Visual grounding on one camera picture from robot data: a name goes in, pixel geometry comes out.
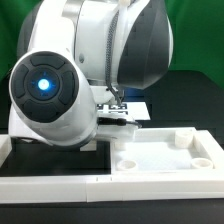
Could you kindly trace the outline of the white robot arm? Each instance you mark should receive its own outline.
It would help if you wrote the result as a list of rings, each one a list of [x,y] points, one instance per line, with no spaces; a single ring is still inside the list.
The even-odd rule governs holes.
[[[172,51],[164,0],[42,0],[20,32],[10,136],[61,147],[133,138],[133,118],[97,107],[157,82]]]

